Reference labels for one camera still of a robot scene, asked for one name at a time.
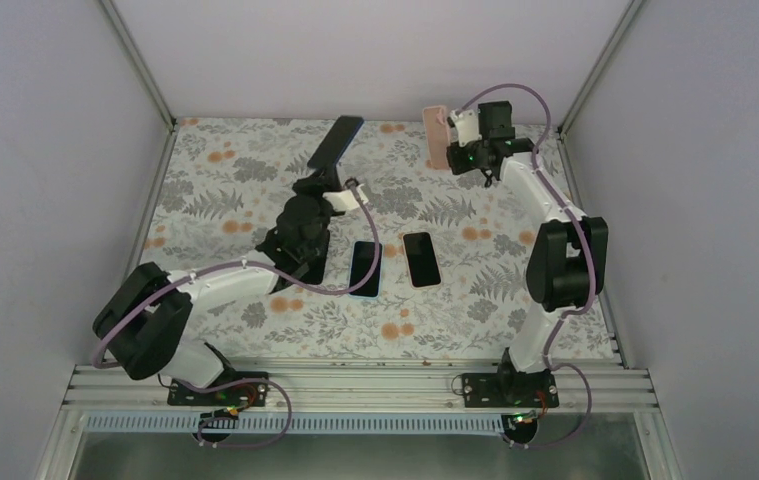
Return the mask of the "blue phone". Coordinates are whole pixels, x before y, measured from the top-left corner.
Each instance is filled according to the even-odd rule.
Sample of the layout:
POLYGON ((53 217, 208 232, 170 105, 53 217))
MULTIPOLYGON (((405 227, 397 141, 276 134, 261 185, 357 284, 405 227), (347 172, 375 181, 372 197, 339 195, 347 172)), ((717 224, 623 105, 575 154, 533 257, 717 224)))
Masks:
POLYGON ((311 170, 335 167, 364 124, 360 116, 339 116, 307 162, 311 170))

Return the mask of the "pink phone case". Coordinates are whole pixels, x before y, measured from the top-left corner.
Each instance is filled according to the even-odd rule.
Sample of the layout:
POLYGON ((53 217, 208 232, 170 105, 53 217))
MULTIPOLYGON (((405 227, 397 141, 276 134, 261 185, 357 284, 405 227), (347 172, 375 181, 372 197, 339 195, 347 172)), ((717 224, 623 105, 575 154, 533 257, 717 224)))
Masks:
POLYGON ((446 122, 448 109, 445 105, 429 106, 423 109, 429 164, 436 170, 449 170, 447 148, 451 142, 449 126, 446 122))

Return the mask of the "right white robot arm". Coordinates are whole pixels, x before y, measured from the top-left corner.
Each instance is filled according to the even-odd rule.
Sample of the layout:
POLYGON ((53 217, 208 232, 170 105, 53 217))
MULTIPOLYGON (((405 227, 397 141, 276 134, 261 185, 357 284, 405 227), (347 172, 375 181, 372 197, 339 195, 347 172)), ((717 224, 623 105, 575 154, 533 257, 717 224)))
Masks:
POLYGON ((604 285, 606 221, 588 216, 557 188, 539 161, 538 144, 517 137, 511 116, 511 104, 500 101, 452 110, 443 121, 452 173, 478 170, 488 184, 509 187, 540 223, 525 268, 533 305, 496 372, 462 375, 468 408, 557 405, 550 350, 565 320, 589 310, 604 285))

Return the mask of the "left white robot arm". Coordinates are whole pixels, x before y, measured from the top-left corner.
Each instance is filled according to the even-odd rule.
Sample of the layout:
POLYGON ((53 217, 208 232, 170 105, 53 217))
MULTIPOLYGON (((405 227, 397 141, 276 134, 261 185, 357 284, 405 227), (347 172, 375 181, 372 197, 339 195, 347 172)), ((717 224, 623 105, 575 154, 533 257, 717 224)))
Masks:
POLYGON ((232 368, 214 347, 184 340, 190 317, 291 285, 317 289, 331 219, 366 200, 359 181, 342 181, 336 165, 314 168, 293 191, 264 240, 236 260, 187 271, 154 262, 137 266, 94 320, 93 366, 120 367, 133 380, 167 375, 207 404, 225 402, 233 391, 232 368))

